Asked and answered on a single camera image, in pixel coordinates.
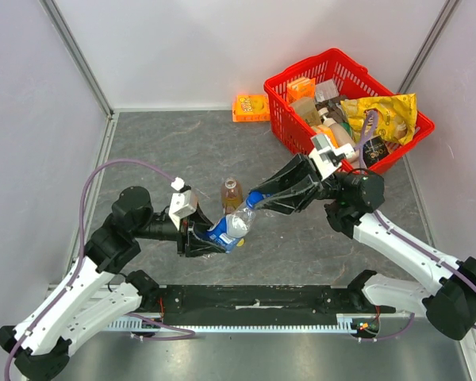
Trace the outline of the clear plastic bottle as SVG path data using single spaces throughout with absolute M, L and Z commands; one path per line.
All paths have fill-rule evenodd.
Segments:
M 256 214 L 254 204 L 247 198 L 236 210 L 209 228 L 205 236 L 226 252 L 231 252 L 250 232 Z

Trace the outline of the brown tea bottle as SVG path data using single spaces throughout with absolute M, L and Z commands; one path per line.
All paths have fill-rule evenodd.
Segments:
M 221 185 L 221 204 L 225 215 L 235 211 L 244 201 L 242 186 L 238 180 L 228 177 Z

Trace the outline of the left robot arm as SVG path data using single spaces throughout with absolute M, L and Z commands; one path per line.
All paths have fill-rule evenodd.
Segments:
M 138 270 L 99 302 L 85 307 L 140 253 L 141 239 L 174 241 L 178 254 L 185 257 L 223 253 L 224 248 L 205 236 L 211 226 L 189 187 L 175 193 L 171 204 L 158 213 L 145 188 L 123 190 L 58 287 L 23 322 L 0 328 L 8 366 L 30 380 L 54 379 L 79 347 L 109 323 L 158 305 L 159 284 Z

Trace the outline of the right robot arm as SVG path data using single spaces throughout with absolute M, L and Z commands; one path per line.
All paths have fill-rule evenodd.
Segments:
M 460 260 L 415 238 L 388 219 L 384 179 L 369 169 L 349 172 L 315 152 L 297 154 L 268 180 L 251 189 L 258 210 L 289 215 L 325 200 L 329 225 L 384 255 L 413 281 L 367 271 L 363 284 L 347 293 L 348 305 L 366 312 L 373 305 L 422 314 L 444 336 L 462 340 L 476 326 L 476 259 Z

